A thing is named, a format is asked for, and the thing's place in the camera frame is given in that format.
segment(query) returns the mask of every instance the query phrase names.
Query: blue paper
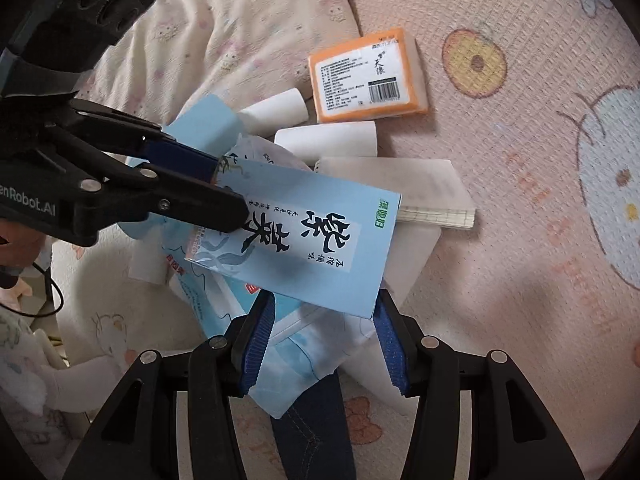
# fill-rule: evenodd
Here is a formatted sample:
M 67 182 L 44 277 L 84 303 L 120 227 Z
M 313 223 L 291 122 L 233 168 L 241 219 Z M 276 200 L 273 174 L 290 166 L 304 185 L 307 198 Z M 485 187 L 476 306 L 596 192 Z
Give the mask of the blue paper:
M 370 319 L 400 195 L 308 171 L 224 157 L 216 184 L 242 194 L 231 234 L 196 228 L 187 259 L 305 303 Z

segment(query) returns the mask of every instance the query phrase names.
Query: blue gripper pad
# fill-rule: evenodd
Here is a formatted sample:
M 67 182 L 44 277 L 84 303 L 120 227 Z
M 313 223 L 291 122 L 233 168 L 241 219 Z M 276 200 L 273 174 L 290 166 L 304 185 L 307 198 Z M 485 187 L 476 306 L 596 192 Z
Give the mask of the blue gripper pad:
M 402 350 L 398 334 L 394 330 L 389 314 L 386 312 L 381 294 L 376 299 L 376 308 L 373 311 L 373 324 L 376 326 L 380 348 L 385 357 L 386 369 L 391 377 L 391 383 L 396 386 L 402 395 L 409 392 L 409 377 L 406 374 L 406 356 Z
M 260 366 L 262 366 L 264 353 L 267 350 L 267 344 L 271 336 L 271 329 L 273 329 L 273 323 L 276 319 L 275 297 L 270 292 L 261 291 L 260 293 L 263 292 L 268 294 L 267 303 L 260 313 L 254 332 L 251 334 L 251 339 L 242 356 L 242 376 L 238 383 L 238 388 L 244 395 L 249 392 L 249 388 L 258 380 Z

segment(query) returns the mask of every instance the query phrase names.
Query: barcode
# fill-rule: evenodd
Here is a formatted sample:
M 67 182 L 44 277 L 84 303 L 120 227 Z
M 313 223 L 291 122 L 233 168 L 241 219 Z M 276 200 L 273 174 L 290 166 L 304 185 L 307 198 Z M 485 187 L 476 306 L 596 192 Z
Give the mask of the barcode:
M 372 103 L 384 101 L 397 101 L 400 98 L 400 90 L 395 77 L 380 79 L 369 83 L 369 97 Z

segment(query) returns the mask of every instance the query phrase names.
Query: silver screw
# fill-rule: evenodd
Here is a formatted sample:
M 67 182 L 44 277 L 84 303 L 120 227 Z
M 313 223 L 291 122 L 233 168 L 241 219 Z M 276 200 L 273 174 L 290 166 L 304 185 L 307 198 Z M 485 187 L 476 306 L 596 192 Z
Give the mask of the silver screw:
M 422 346 L 424 346 L 425 348 L 431 348 L 431 349 L 437 348 L 438 345 L 440 344 L 438 339 L 432 335 L 427 335 L 423 337 L 420 343 L 422 343 Z
M 155 178 L 156 176 L 158 176 L 158 174 L 154 170 L 150 170 L 149 168 L 142 168 L 142 170 L 140 170 L 140 173 L 143 176 L 146 176 L 149 178 Z
M 153 350 L 147 350 L 140 356 L 140 362 L 143 365 L 151 364 L 158 358 L 158 354 L 156 354 Z
M 102 189 L 102 184 L 92 178 L 86 178 L 80 183 L 80 189 L 94 193 Z
M 502 350 L 494 350 L 491 352 L 491 359 L 502 365 L 509 360 L 509 357 Z
M 212 337 L 209 341 L 209 346 L 214 350 L 220 350 L 226 346 L 226 339 L 223 335 Z

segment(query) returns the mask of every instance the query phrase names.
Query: orange tissue package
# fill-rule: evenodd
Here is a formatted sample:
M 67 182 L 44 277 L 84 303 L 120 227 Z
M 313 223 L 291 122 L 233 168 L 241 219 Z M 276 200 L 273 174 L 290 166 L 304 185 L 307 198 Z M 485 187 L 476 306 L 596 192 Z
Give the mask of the orange tissue package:
M 309 69 L 319 123 L 429 110 L 418 49 L 402 28 L 315 52 Z

